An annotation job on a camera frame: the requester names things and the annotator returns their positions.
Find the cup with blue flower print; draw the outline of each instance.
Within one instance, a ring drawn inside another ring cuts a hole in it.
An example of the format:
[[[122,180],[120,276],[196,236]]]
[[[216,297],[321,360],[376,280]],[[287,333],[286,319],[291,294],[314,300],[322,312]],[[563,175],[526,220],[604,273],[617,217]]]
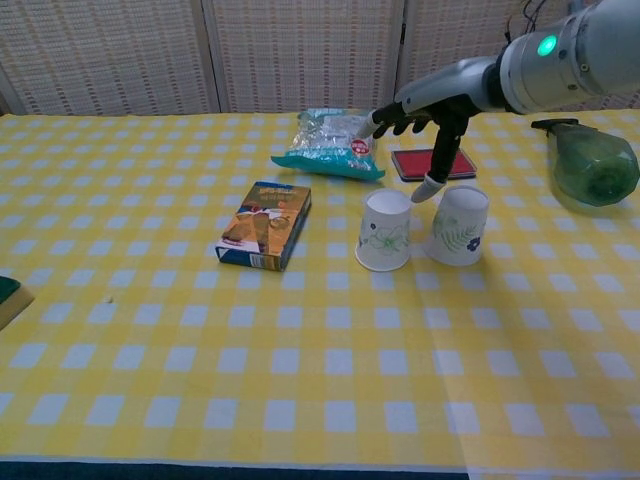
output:
[[[388,272],[409,260],[411,200],[404,193],[382,188],[365,198],[356,258],[369,270]]]
[[[489,197],[482,190],[468,185],[447,189],[433,219],[427,255],[457,267],[476,263],[488,212]]]

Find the plastic bag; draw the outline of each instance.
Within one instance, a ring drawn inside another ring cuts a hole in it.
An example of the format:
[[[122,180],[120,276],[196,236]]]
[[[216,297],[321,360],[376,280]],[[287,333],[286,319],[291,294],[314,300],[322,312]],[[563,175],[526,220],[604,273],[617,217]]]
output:
[[[298,133],[282,157],[271,157],[281,167],[310,173],[376,180],[383,177],[373,157],[372,137],[356,138],[367,113],[338,108],[310,109],[298,115]]]

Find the cup with green floral print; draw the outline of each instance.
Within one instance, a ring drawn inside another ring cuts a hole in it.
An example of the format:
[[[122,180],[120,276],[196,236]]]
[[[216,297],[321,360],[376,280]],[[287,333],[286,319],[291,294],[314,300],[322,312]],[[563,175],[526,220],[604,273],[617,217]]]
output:
[[[387,272],[409,260],[411,200],[402,192],[383,188],[365,198],[356,258],[369,270]]]
[[[488,211],[489,197],[482,190],[467,185],[449,188],[433,219],[427,254],[447,265],[477,262]]]

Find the cardboard box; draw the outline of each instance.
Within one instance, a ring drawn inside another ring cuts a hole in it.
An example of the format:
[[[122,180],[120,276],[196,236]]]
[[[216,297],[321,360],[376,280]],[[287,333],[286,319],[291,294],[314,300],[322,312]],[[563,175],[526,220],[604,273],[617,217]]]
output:
[[[283,271],[311,207],[311,190],[256,182],[216,244],[223,263]]]

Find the flower pattern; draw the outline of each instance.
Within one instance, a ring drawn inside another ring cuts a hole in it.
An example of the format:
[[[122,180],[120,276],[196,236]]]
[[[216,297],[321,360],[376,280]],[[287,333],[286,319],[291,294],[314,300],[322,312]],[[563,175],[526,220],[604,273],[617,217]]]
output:
[[[469,242],[469,244],[467,245],[467,250],[469,250],[470,252],[475,252],[479,246],[480,246],[480,237],[476,237]]]
[[[399,252],[402,247],[409,245],[407,229],[402,225],[398,225],[393,229],[378,228],[369,237],[369,245],[380,250],[382,255],[393,255]]]

